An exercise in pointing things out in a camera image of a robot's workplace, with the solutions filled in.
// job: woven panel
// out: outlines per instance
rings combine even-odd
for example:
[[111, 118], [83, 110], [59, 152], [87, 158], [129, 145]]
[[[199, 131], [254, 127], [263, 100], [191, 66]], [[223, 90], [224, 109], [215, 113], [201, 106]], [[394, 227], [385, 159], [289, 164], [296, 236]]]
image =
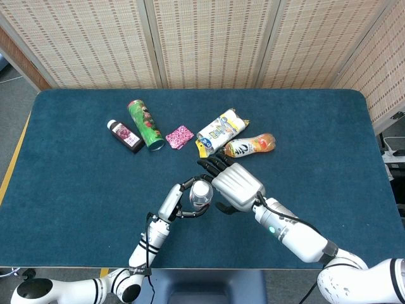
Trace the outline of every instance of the woven panel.
[[168, 87], [251, 87], [271, 4], [154, 0]]
[[383, 1], [287, 1], [262, 87], [327, 87]]
[[0, 0], [62, 88], [156, 87], [135, 1]]
[[335, 85], [364, 94], [373, 124], [405, 103], [404, 28], [405, 1], [399, 0]]

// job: pink snack wrapper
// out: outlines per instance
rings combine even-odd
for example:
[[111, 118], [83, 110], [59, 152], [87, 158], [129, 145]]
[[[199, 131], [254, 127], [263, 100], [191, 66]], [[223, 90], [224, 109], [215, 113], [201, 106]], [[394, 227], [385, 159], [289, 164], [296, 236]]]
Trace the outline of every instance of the pink snack wrapper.
[[193, 136], [194, 134], [188, 128], [181, 125], [172, 133], [166, 135], [166, 140], [173, 149], [180, 150], [187, 141], [193, 138]]

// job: table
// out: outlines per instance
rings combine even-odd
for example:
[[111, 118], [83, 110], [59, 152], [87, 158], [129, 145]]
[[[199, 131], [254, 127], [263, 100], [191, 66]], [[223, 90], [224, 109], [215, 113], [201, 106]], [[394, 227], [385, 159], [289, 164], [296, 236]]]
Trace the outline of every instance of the table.
[[[197, 133], [235, 108], [239, 137], [271, 132], [277, 147], [238, 159], [274, 197], [369, 265], [403, 256], [405, 235], [364, 97], [351, 90], [64, 90], [40, 93], [0, 207], [0, 265], [126, 267], [147, 212], [172, 185], [203, 173], [194, 140], [133, 155], [106, 128], [136, 130], [126, 105], [146, 103], [166, 135]], [[214, 201], [223, 201], [216, 194]], [[191, 206], [187, 199], [184, 205]], [[176, 220], [153, 267], [274, 269], [305, 264], [253, 213]]]

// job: green can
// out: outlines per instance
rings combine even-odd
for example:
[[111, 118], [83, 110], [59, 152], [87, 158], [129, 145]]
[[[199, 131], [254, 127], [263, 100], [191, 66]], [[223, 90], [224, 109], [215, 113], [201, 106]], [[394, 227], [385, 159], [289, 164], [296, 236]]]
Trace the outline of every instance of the green can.
[[145, 103], [140, 99], [131, 101], [128, 104], [128, 111], [149, 150], [156, 151], [162, 148], [165, 145], [165, 140], [146, 108]]

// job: beige partition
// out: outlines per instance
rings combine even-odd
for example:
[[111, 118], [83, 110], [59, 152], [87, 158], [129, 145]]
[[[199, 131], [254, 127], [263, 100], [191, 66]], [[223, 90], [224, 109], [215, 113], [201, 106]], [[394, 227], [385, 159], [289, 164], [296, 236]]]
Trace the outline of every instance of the beige partition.
[[405, 1], [393, 2], [333, 84], [364, 94], [376, 134], [405, 110]]
[[170, 89], [254, 85], [278, 1], [154, 0], [153, 6]]
[[278, 14], [259, 86], [329, 87], [383, 10], [381, 0], [288, 0]]
[[51, 87], [353, 88], [379, 132], [405, 104], [404, 3], [0, 0], [0, 25]]
[[157, 87], [135, 1], [0, 0], [0, 12], [54, 87]]

